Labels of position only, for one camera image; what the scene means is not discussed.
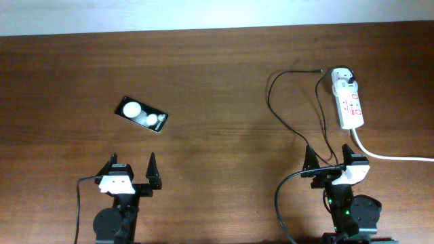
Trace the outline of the black smartphone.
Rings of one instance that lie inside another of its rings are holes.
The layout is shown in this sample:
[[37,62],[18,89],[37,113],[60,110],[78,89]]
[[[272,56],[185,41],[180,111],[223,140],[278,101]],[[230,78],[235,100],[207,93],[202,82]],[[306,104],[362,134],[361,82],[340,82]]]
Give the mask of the black smartphone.
[[115,114],[155,133],[160,133],[169,119],[169,115],[162,110],[129,96],[121,99]]

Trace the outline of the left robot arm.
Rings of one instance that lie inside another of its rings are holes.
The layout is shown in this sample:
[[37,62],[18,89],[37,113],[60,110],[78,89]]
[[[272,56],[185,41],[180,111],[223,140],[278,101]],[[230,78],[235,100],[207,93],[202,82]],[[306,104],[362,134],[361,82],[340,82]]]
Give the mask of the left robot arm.
[[131,165],[118,164],[114,153],[96,174],[100,192],[113,198],[113,205],[98,212],[93,221],[97,243],[130,244],[134,242],[139,203],[162,189],[155,154],[151,153],[146,169],[147,183],[134,183]]

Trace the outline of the white power strip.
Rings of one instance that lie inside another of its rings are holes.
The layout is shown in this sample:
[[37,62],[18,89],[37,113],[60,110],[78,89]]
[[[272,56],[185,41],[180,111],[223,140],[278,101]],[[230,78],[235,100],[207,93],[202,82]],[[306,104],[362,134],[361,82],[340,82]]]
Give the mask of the white power strip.
[[340,126],[352,130],[364,124],[358,92],[343,96],[335,96]]

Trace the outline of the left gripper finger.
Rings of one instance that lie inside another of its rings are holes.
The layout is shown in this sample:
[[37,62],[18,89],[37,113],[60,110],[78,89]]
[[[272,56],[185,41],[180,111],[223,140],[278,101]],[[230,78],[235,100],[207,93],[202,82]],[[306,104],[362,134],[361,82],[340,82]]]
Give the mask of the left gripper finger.
[[162,189],[162,179],[157,169],[156,156],[153,152],[150,155],[149,164],[146,170],[146,178],[149,180],[152,189]]
[[99,184],[103,176],[107,176],[111,171],[111,167],[117,164],[117,153],[113,153],[107,163],[102,167],[102,169],[96,174],[95,184]]

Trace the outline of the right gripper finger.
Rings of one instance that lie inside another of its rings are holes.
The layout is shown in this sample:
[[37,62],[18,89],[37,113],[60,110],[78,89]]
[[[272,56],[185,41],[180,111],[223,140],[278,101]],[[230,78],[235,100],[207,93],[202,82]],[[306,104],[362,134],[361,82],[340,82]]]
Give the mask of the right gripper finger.
[[343,160],[344,160],[343,164],[344,165],[352,165],[353,164],[353,162],[354,162],[353,154],[354,154],[354,152],[348,144],[342,145],[342,155],[343,155]]
[[317,153],[313,150],[310,144],[306,145],[304,163],[302,166],[303,171],[308,171],[312,169],[319,169],[319,161],[317,158]]

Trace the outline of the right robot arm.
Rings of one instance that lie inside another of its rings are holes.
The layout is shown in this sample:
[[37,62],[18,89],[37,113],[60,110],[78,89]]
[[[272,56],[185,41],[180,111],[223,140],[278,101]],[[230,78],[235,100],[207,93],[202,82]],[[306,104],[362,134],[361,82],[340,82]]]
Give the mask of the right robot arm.
[[344,162],[333,167],[320,167],[316,152],[306,147],[303,178],[312,178],[312,189],[323,189],[334,225],[333,233],[325,233],[322,243],[370,243],[378,231],[381,202],[366,195],[354,195],[352,186],[363,181],[370,169],[367,157],[342,146]]

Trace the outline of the white charger plug adapter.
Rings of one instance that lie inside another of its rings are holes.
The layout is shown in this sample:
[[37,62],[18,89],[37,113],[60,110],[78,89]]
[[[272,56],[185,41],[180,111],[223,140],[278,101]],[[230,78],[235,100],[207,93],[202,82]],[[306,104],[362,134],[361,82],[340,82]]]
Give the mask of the white charger plug adapter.
[[358,92],[358,84],[351,69],[335,68],[332,71],[332,91],[335,96]]

